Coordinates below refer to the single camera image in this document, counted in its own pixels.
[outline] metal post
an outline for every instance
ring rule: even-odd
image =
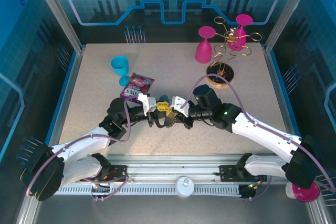
[[[67,15],[65,14],[61,4],[58,0],[46,0],[47,4],[49,5],[51,11],[53,12],[54,16],[56,17],[57,21],[59,22],[62,30],[64,31],[65,35],[68,37],[71,45],[73,46],[74,50],[77,53],[81,53],[82,45],[80,43],[79,38],[76,35],[75,30],[73,29]]]
[[[266,43],[265,50],[266,52],[270,52],[273,49],[276,41],[278,40],[280,34],[284,30],[289,18],[295,10],[295,7],[300,2],[300,0],[288,0],[287,4],[282,10],[279,19],[277,20],[273,30],[271,31]]]

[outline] glass panel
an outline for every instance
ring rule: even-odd
[[[274,46],[298,131],[319,140],[336,167],[335,0],[301,0]]]
[[[15,223],[30,153],[20,146],[32,135],[46,140],[73,48],[45,0],[0,5],[0,215],[1,223]]]
[[[218,31],[224,30],[214,23],[214,17],[225,17],[229,25],[236,25],[235,18],[241,13],[250,15],[254,20],[248,31],[260,32],[266,41],[287,2],[287,0],[59,1],[83,44],[200,41],[197,30],[201,26],[209,25]],[[217,36],[213,40],[220,41],[221,38]]]

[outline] beige tabletop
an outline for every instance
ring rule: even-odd
[[[178,95],[186,98],[194,83],[205,74],[208,64],[195,60],[198,43],[171,44],[88,44],[78,73],[75,89],[62,131],[64,143],[91,131],[107,115],[111,101],[123,87],[111,67],[111,59],[124,55],[130,71],[155,79],[149,92],[159,98]],[[260,43],[250,43],[252,54],[229,61],[235,76],[232,85],[245,109],[255,118],[280,130],[285,126],[271,83]],[[238,105],[229,87],[215,89],[222,102]],[[245,137],[194,122],[191,130],[182,124],[171,128],[149,128],[140,122],[132,127],[127,143],[116,143],[101,150],[104,154],[242,154],[269,153]]]

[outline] snack bag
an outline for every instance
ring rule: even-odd
[[[125,99],[127,97],[131,97],[139,93],[147,94],[153,82],[154,79],[133,73],[129,83],[121,92],[120,97]],[[136,102],[138,104],[142,104],[142,102],[138,102],[136,98],[132,99],[131,101]]]

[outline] white cylinder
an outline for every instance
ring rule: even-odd
[[[176,192],[182,198],[189,197],[194,192],[194,182],[188,177],[181,177],[176,182]]]
[[[293,184],[291,182],[288,182],[286,184],[286,195],[290,199],[296,199],[294,192],[293,192]]]

